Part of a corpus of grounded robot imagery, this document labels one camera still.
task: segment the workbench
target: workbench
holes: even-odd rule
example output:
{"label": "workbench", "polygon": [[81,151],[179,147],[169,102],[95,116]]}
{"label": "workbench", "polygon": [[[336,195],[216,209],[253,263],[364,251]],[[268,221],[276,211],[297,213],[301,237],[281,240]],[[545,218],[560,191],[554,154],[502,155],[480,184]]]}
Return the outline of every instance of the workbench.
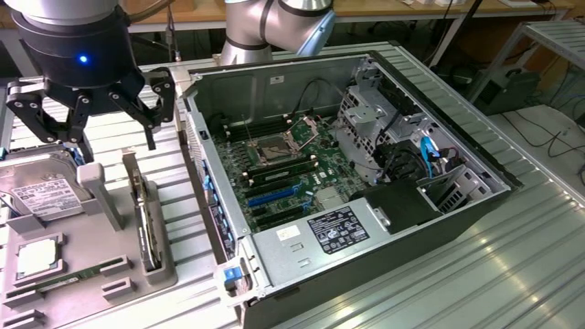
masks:
{"label": "workbench", "polygon": [[[484,0],[473,17],[504,17],[504,16],[538,16],[552,15],[553,20],[564,18],[574,5],[566,0],[552,0],[554,10],[542,10],[540,6],[530,8],[510,8],[498,0]],[[454,5],[449,9],[448,19],[453,19],[445,38],[438,45],[438,50],[432,59],[430,65],[438,63],[444,52],[453,40],[453,36],[461,27],[465,14],[473,4],[468,0],[464,5]],[[336,11],[337,23],[377,22],[377,21],[410,21],[442,19],[446,7],[436,4],[422,5],[414,2],[406,5],[400,0],[336,0],[333,9]],[[225,4],[221,0],[196,0],[196,9],[189,12],[173,13],[176,30],[222,29],[225,28]],[[28,59],[25,50],[19,41],[16,26],[12,22],[7,7],[0,7],[0,41],[4,43],[12,60],[19,67],[23,76],[35,76],[39,73]],[[129,31],[161,32],[167,28],[167,13],[160,12],[144,21],[129,27]]]}
{"label": "workbench", "polygon": [[[353,51],[380,52],[525,186],[452,243],[277,328],[582,327],[582,196],[402,47],[378,42],[329,47],[322,54]],[[286,52],[274,54],[276,60],[292,57]],[[169,67],[200,69],[213,65],[208,59],[172,63]],[[191,77],[177,80],[189,84]],[[145,90],[141,98],[152,104],[155,94]],[[177,106],[184,117],[183,101]],[[45,107],[51,115],[65,116],[65,108],[55,102]],[[12,126],[11,147],[39,145],[19,120]],[[155,135],[157,150],[148,151],[141,126],[124,113],[89,119],[85,132],[96,160],[107,168],[107,188],[127,184],[120,149],[137,145],[141,171],[159,185],[179,282],[68,328],[117,328],[129,321],[132,328],[238,328],[234,311],[220,303],[212,278],[214,258],[173,130],[172,123],[164,124]],[[0,245],[5,244],[5,230],[5,226],[0,228]]]}

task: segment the hard drive label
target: hard drive label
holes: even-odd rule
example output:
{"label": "hard drive label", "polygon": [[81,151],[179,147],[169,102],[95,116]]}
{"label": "hard drive label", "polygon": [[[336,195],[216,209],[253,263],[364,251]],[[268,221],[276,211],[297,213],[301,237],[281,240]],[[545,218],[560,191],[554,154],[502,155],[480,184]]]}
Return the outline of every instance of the hard drive label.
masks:
{"label": "hard drive label", "polygon": [[334,254],[369,239],[368,232],[349,206],[309,219],[308,223],[326,254]]}
{"label": "hard drive label", "polygon": [[11,191],[36,216],[51,215],[81,207],[80,200],[65,178],[17,187]]}

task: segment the robotic arm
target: robotic arm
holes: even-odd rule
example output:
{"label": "robotic arm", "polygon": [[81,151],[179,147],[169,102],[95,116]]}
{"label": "robotic arm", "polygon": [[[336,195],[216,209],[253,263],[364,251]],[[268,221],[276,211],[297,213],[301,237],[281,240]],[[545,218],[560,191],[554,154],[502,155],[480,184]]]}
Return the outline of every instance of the robotic arm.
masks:
{"label": "robotic arm", "polygon": [[[149,149],[161,122],[173,120],[175,83],[165,68],[143,73],[129,43],[129,17],[117,0],[5,0],[35,62],[40,84],[8,85],[7,106],[44,143],[77,146],[93,161],[83,129],[89,115],[123,110],[144,126]],[[153,108],[139,99],[149,84]],[[43,110],[44,96],[69,109],[65,122]]]}
{"label": "robotic arm", "polygon": [[[155,149],[153,132],[173,120],[175,83],[167,68],[145,73],[137,68],[128,34],[135,19],[117,0],[4,1],[45,78],[39,84],[8,84],[7,106],[39,139],[79,147],[92,162],[83,133],[88,116],[121,110],[144,126]],[[160,10],[164,2],[145,12]],[[222,64],[270,60],[269,44],[298,56],[316,55],[333,29],[332,5],[333,0],[225,0]],[[153,108],[139,99],[145,84],[159,95]],[[43,110],[44,97],[69,109],[65,122]]]}

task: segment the blue pcie slot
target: blue pcie slot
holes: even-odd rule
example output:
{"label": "blue pcie slot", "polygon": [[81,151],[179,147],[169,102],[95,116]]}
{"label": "blue pcie slot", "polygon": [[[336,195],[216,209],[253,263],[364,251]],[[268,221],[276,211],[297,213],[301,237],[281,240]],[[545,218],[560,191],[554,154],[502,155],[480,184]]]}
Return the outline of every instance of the blue pcie slot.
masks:
{"label": "blue pcie slot", "polygon": [[248,201],[248,207],[261,206],[262,204],[268,204],[274,200],[284,199],[285,197],[290,197],[298,192],[300,188],[301,188],[301,183],[298,183],[293,187],[284,189],[282,191],[270,193],[261,197],[256,197],[254,199],[250,199]]}

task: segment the hard drive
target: hard drive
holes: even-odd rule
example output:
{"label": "hard drive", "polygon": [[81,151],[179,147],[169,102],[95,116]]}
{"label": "hard drive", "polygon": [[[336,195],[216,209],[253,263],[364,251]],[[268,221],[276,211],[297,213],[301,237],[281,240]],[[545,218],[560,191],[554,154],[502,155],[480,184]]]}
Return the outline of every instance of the hard drive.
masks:
{"label": "hard drive", "polygon": [[76,181],[79,156],[63,145],[19,150],[0,161],[0,199],[16,216],[43,221],[83,212],[92,194]]}

